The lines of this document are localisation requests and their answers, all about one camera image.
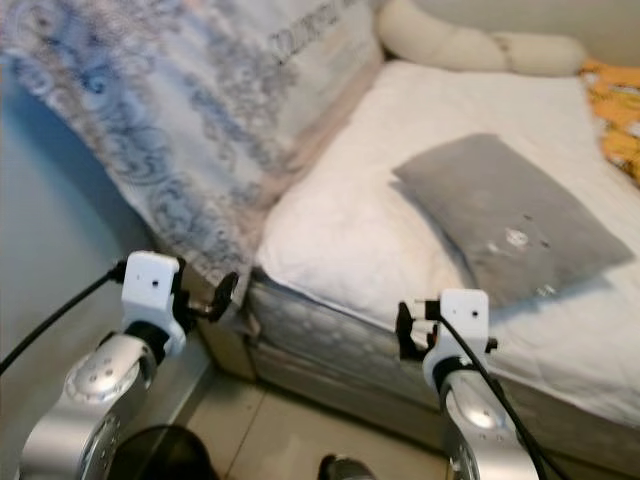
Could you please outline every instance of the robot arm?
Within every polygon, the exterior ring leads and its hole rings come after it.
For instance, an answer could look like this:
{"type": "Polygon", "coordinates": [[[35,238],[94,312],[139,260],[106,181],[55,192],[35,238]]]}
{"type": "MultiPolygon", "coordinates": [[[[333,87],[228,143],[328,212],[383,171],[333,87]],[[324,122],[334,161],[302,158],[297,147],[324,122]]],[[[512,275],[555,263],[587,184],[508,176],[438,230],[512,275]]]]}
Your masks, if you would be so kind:
{"type": "Polygon", "coordinates": [[[231,303],[236,274],[221,282],[211,307],[201,308],[180,289],[183,269],[183,261],[164,255],[129,256],[125,330],[107,336],[67,374],[60,398],[27,439],[18,478],[107,477],[121,432],[142,406],[165,355],[182,352],[194,317],[217,320],[231,303]]]}
{"type": "Polygon", "coordinates": [[[498,398],[452,333],[446,318],[485,364],[497,347],[489,338],[489,300],[480,290],[450,289],[440,300],[426,302],[425,318],[436,320],[428,349],[411,340],[414,319],[402,303],[396,323],[400,357],[422,361],[427,384],[439,395],[446,419],[444,447],[457,479],[538,480],[535,465],[520,443],[516,428],[498,398]]]}

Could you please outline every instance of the gray pillow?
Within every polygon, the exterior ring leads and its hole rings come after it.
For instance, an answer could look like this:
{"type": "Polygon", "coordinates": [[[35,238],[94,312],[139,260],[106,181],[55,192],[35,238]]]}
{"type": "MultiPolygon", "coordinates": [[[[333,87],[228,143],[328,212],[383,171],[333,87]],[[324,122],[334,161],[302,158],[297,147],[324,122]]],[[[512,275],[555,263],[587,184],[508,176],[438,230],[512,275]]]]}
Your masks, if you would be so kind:
{"type": "Polygon", "coordinates": [[[554,294],[633,258],[573,195],[494,135],[429,150],[394,173],[462,251],[492,306],[554,294]]]}

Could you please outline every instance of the yellow blanket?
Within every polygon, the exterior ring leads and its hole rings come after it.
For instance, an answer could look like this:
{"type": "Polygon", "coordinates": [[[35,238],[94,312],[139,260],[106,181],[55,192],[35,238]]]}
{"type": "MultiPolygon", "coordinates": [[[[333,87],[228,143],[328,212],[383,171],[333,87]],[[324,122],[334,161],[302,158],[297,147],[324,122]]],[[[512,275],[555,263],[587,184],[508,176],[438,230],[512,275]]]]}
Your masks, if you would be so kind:
{"type": "Polygon", "coordinates": [[[580,74],[607,160],[640,183],[640,68],[588,60],[580,74]]]}

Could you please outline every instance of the tiled floor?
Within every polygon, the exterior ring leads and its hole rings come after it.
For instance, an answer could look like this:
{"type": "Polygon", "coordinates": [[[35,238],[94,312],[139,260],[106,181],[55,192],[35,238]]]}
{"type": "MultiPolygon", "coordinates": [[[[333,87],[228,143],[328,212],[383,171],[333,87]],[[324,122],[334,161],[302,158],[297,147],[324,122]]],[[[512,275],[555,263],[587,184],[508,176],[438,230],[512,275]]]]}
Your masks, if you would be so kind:
{"type": "Polygon", "coordinates": [[[315,480],[324,455],[364,461],[378,480],[443,480],[444,458],[298,398],[219,375],[189,420],[229,480],[315,480]]]}

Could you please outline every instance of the wall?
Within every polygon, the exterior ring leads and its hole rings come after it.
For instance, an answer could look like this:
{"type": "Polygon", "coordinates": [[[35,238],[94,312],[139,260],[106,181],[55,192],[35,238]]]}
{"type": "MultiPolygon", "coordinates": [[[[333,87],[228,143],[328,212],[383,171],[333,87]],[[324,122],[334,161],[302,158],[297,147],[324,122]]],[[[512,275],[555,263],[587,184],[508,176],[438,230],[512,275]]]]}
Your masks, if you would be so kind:
{"type": "MultiPolygon", "coordinates": [[[[0,352],[102,275],[149,248],[137,215],[98,162],[4,69],[0,163],[0,352]]],[[[2,378],[0,478],[12,478],[37,419],[58,398],[69,367],[121,319],[120,289],[99,290],[52,327],[2,378]]],[[[171,419],[209,364],[191,339],[163,364],[140,425],[171,419]]]]}
{"type": "Polygon", "coordinates": [[[640,66],[638,0],[414,0],[450,22],[493,31],[563,33],[594,57],[640,66]]]}

